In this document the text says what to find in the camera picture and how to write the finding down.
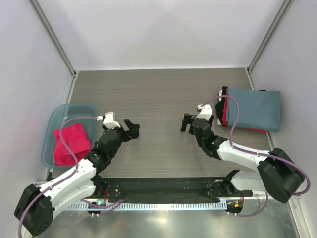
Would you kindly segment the pink t shirt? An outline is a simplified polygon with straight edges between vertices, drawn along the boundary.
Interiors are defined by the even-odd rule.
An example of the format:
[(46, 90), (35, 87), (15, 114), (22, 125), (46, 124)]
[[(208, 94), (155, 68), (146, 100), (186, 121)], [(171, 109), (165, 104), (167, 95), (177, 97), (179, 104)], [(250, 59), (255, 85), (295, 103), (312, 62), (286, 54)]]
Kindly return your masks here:
[[(59, 135), (59, 129), (53, 131), (56, 137), (53, 157), (55, 163), (59, 166), (75, 165), (75, 160), (71, 153), (62, 143)], [(67, 146), (76, 156), (78, 162), (90, 151), (92, 143), (81, 123), (75, 123), (62, 130), (62, 137)]]

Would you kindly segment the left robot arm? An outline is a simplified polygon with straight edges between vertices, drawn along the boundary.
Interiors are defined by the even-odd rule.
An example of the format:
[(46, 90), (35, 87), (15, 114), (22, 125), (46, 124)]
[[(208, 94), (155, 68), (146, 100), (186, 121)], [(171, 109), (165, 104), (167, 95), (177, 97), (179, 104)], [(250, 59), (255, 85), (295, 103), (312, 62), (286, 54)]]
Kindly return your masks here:
[(76, 159), (74, 166), (67, 166), (53, 180), (36, 186), (27, 186), (14, 211), (19, 220), (18, 237), (27, 232), (29, 237), (42, 234), (54, 219), (69, 206), (93, 196), (102, 197), (106, 183), (100, 172), (106, 169), (115, 157), (120, 146), (139, 137), (140, 126), (125, 119), (128, 130), (114, 119), (103, 120), (103, 133), (94, 147), (81, 160)]

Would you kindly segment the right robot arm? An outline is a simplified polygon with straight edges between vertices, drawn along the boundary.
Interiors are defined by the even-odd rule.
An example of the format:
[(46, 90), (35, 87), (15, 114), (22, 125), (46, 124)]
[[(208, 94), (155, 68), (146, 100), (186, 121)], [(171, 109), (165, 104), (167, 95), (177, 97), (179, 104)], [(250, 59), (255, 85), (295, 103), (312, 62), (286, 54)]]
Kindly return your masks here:
[(223, 184), (224, 192), (234, 196), (242, 190), (268, 193), (275, 200), (286, 203), (305, 181), (304, 174), (292, 164), (289, 156), (279, 148), (272, 151), (255, 150), (235, 145), (215, 135), (209, 120), (197, 115), (184, 114), (181, 132), (194, 135), (198, 146), (211, 158), (230, 161), (252, 170), (250, 173), (237, 172)]

